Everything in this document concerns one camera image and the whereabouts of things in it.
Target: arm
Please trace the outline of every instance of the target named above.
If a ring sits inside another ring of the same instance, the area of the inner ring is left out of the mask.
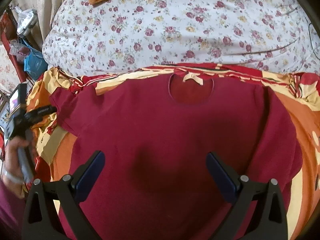
[[[15,137],[6,149],[4,168],[13,176],[22,178],[18,161],[18,147],[26,147],[28,142]],[[12,182],[7,176],[2,175],[0,180],[0,235],[4,240],[20,240],[22,219],[25,208],[22,185]]]

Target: bed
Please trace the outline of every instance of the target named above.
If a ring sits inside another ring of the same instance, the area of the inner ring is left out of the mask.
[[[246,2],[254,4],[253,9]],[[213,0],[208,3],[204,0],[108,0],[94,7],[88,0],[65,0],[43,45],[46,60],[56,67],[35,83],[28,97],[28,109],[48,104],[57,87],[77,95],[92,85],[97,94],[102,94],[127,79],[168,73],[182,76],[193,73],[193,77],[200,75],[200,79],[218,75],[269,86],[284,104],[289,98],[301,109],[294,113],[294,109],[286,105],[295,126],[305,128],[301,136],[307,138],[306,149],[309,149],[304,152],[301,171],[292,181],[288,218],[289,236],[294,239],[320,198],[317,176],[319,36],[296,0],[279,0],[279,3]],[[237,15],[238,20],[229,21],[230,14]],[[213,26],[210,25],[212,15],[217,19]],[[183,24],[182,27],[178,27],[176,21]],[[286,30],[279,41],[277,34],[284,26]],[[207,65],[208,70],[195,65],[199,62],[213,63],[208,63],[211,64]],[[302,126],[303,115],[316,119]],[[43,181],[60,179],[69,171],[76,137],[57,126],[55,114],[33,130],[40,154],[37,176]],[[302,184],[312,191],[306,193]]]

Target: floral bedsheet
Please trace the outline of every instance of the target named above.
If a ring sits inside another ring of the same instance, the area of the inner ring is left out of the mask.
[[[4,46],[0,45],[0,90],[10,95],[20,83],[17,72]]]
[[[309,22],[296,0],[65,0],[43,54],[73,76],[179,62],[319,74]]]

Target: red sweater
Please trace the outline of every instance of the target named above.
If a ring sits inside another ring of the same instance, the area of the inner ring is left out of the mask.
[[[106,154],[81,204],[102,239],[208,239],[230,207],[206,170],[210,151],[252,180],[276,178],[288,207],[301,149],[274,92],[231,78],[214,78],[213,88],[211,80],[200,87],[177,77],[169,85],[170,78],[127,80],[101,96],[94,87],[51,96],[58,124],[78,137],[70,173],[95,150]],[[205,96],[187,104],[197,93]]]

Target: sweater sleeve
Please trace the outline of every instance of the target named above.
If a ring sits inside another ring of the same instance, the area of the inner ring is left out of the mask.
[[[4,240],[20,240],[25,200],[17,198],[0,180],[0,234]]]
[[[57,88],[50,96],[50,103],[57,108],[57,123],[64,130],[78,136],[82,127],[90,125],[101,115],[105,102],[112,105],[115,100],[109,93],[97,96],[94,86],[88,86],[78,94]]]

